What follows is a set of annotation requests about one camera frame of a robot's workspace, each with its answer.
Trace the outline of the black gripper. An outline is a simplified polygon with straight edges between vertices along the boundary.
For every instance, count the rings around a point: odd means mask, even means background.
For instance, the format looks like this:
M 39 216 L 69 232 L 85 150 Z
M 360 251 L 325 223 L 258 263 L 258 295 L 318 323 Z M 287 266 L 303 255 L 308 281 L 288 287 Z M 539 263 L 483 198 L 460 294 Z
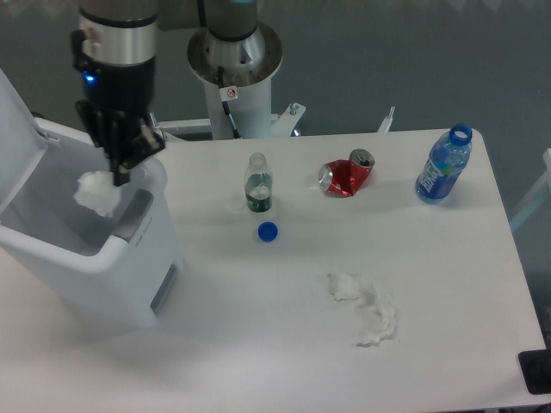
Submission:
M 104 150 L 113 184 L 120 186 L 130 182 L 130 169 L 164 148 L 148 119 L 156 59 L 109 65 L 84 52 L 86 40 L 82 29 L 71 33 L 73 67 L 82 73 L 84 88 L 75 108 L 94 145 Z

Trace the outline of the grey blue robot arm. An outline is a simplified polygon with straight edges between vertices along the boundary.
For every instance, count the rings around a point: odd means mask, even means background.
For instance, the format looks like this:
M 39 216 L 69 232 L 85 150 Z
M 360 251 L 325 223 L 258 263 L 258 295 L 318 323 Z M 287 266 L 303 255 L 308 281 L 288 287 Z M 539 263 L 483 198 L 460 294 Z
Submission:
M 207 28 L 237 41 L 257 28 L 254 1 L 81 1 L 78 13 L 71 53 L 85 98 L 75 107 L 94 146 L 103 149 L 116 187 L 165 148 L 149 117 L 157 32 Z

